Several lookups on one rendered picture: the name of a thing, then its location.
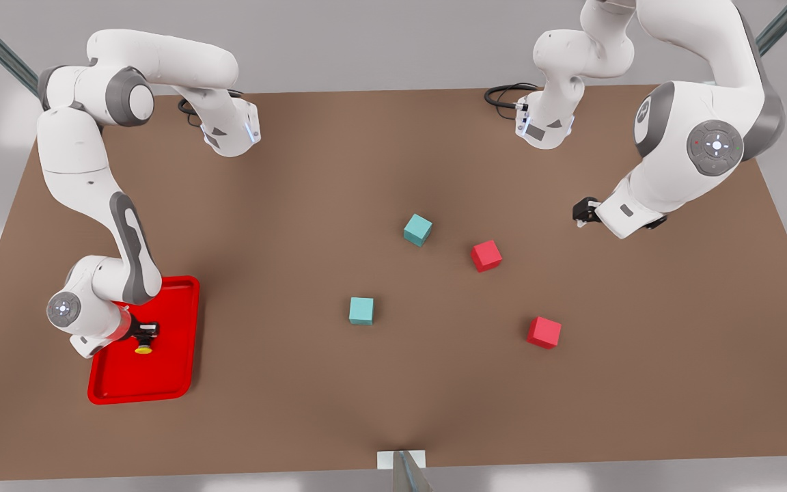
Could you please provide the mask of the red plastic tray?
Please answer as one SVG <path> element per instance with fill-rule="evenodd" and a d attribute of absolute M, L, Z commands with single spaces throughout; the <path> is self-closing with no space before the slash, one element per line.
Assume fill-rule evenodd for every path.
<path fill-rule="evenodd" d="M 135 339 L 118 340 L 93 357 L 87 390 L 97 405 L 180 398 L 193 377 L 199 311 L 199 280 L 164 277 L 162 288 L 144 305 L 129 305 L 141 322 L 157 322 L 152 352 L 135 352 Z"/>

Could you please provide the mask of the red cube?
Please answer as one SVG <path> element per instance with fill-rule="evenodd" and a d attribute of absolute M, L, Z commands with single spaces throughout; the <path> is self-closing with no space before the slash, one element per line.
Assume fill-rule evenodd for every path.
<path fill-rule="evenodd" d="M 562 324 L 537 316 L 529 325 L 527 341 L 544 349 L 553 349 L 558 345 Z"/>
<path fill-rule="evenodd" d="M 485 272 L 500 265 L 502 256 L 497 248 L 497 244 L 493 241 L 487 241 L 475 244 L 471 248 L 471 260 L 478 272 Z"/>

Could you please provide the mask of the pale post foot plate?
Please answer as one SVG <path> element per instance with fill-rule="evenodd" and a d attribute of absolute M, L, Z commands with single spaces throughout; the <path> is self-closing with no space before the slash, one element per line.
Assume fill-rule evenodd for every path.
<path fill-rule="evenodd" d="M 403 450 L 403 454 L 410 455 L 419 468 L 427 467 L 427 456 L 425 450 Z M 394 468 L 394 455 L 399 454 L 400 451 L 388 450 L 380 451 L 376 454 L 376 467 L 378 469 L 393 469 Z"/>

